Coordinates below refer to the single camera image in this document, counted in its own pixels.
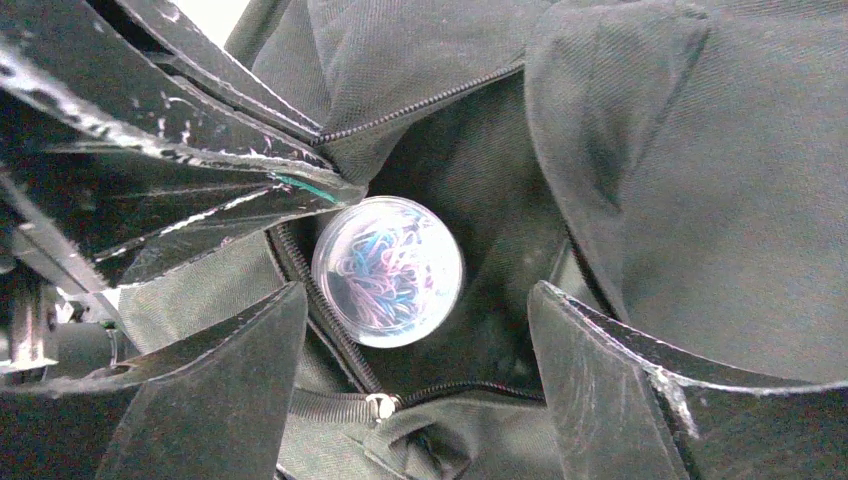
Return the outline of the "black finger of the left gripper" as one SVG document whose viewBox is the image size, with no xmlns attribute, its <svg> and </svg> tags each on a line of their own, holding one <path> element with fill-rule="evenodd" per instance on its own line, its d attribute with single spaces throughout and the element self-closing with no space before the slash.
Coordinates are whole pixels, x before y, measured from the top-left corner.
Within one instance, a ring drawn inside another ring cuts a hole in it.
<svg viewBox="0 0 848 480">
<path fill-rule="evenodd" d="M 265 125 L 309 143 L 317 139 L 315 121 L 214 44 L 175 3 L 119 1 L 117 5 L 165 49 L 148 55 L 154 64 Z"/>
</svg>

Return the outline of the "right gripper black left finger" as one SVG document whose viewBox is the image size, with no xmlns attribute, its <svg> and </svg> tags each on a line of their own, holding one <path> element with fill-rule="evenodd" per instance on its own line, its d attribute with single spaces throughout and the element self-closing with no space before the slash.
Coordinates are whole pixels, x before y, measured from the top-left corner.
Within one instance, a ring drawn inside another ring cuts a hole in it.
<svg viewBox="0 0 848 480">
<path fill-rule="evenodd" d="M 1 391 L 5 479 L 271 479 L 304 342 L 290 283 L 184 340 L 81 379 Z"/>
</svg>

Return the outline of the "black student backpack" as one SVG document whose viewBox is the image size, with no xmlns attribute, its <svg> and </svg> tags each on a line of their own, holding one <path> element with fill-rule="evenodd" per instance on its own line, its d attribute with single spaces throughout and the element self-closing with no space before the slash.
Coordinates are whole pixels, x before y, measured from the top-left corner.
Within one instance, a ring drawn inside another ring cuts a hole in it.
<svg viewBox="0 0 848 480">
<path fill-rule="evenodd" d="M 847 385 L 845 2 L 254 1 L 225 48 L 466 261 L 427 340 L 352 362 L 307 329 L 271 479 L 568 479 L 541 281 L 705 359 Z"/>
</svg>

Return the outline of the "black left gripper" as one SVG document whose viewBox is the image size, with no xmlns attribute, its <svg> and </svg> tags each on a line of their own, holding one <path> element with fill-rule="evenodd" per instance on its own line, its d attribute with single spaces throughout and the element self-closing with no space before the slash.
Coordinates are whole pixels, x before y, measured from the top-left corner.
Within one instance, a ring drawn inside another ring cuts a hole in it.
<svg viewBox="0 0 848 480">
<path fill-rule="evenodd" d="M 2 3 L 2 88 L 114 147 L 6 148 L 1 200 L 29 243 L 23 260 L 69 294 L 120 290 L 118 322 L 150 353 L 279 286 L 259 236 L 291 214 L 289 185 L 327 209 L 365 190 L 154 64 L 165 49 L 118 2 Z"/>
</svg>

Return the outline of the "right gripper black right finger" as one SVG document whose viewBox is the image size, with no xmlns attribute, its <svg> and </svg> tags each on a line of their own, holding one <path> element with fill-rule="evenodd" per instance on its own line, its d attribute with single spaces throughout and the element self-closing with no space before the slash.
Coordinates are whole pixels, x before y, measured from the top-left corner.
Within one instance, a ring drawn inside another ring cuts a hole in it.
<svg viewBox="0 0 848 480">
<path fill-rule="evenodd" d="M 843 479 L 847 385 L 705 359 L 548 282 L 528 320 L 568 479 Z"/>
</svg>

